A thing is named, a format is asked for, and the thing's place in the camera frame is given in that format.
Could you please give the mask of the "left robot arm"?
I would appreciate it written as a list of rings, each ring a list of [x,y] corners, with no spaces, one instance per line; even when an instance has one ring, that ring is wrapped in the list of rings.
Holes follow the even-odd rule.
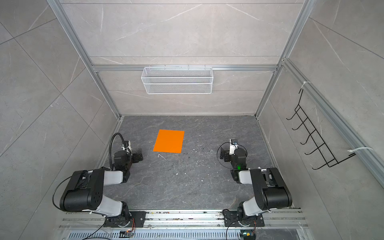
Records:
[[[104,187],[126,183],[131,175],[132,164],[142,160],[141,149],[133,153],[122,150],[114,155],[114,170],[100,168],[75,171],[61,196],[59,209],[63,212],[103,215],[111,226],[126,227],[132,224],[134,217],[128,204],[105,196]]]

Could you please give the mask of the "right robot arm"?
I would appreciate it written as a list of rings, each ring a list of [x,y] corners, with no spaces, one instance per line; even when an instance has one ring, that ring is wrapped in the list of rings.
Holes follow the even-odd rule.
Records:
[[[277,168],[249,169],[245,149],[224,150],[219,148],[220,159],[230,163],[233,180],[242,185],[251,185],[254,196],[241,202],[237,208],[236,220],[241,225],[249,225],[263,213],[272,209],[292,206],[292,195]]]

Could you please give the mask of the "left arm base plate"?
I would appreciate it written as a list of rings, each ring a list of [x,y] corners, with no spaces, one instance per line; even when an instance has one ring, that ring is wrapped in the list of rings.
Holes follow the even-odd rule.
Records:
[[[107,217],[104,227],[109,228],[142,228],[145,223],[147,212],[133,211],[127,216]]]

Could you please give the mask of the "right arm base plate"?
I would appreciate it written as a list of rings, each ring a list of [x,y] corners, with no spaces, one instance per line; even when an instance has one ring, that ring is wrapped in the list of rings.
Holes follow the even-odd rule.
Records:
[[[246,216],[237,211],[222,210],[225,227],[264,227],[265,222],[262,215]]]

